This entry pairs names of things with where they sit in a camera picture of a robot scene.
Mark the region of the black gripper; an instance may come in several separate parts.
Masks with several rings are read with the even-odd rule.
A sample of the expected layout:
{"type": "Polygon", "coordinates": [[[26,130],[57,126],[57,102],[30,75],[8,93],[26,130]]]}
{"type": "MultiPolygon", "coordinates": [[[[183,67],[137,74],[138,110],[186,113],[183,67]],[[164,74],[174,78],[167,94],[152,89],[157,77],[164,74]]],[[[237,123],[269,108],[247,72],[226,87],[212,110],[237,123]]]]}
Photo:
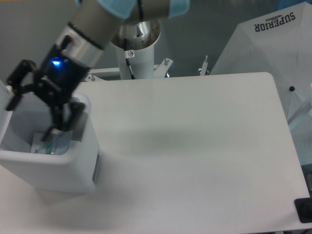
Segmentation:
{"type": "Polygon", "coordinates": [[[69,99],[89,70],[62,54],[61,48],[54,44],[39,68],[32,60],[23,59],[13,70],[6,81],[12,87],[13,96],[5,109],[13,111],[24,94],[34,93],[50,108],[52,124],[41,138],[43,142],[50,141],[53,135],[73,130],[78,123],[85,105],[78,101],[69,102],[69,99]],[[33,81],[22,85],[28,73],[33,74],[33,81]],[[66,119],[63,118],[65,103],[69,107],[66,119]]]}

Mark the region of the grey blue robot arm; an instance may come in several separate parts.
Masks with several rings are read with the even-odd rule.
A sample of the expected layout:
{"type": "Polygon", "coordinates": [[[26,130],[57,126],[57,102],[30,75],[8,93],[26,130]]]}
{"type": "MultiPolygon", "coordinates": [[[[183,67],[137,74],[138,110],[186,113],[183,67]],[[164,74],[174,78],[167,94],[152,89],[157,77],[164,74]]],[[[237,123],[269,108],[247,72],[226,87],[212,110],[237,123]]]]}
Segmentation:
{"type": "Polygon", "coordinates": [[[43,141],[72,130],[85,108],[72,93],[117,30],[128,23],[180,16],[189,8],[188,0],[79,0],[77,12],[41,65],[24,59],[8,77],[12,97],[5,109],[14,110],[22,96],[32,92],[50,108],[52,124],[43,141]]]}

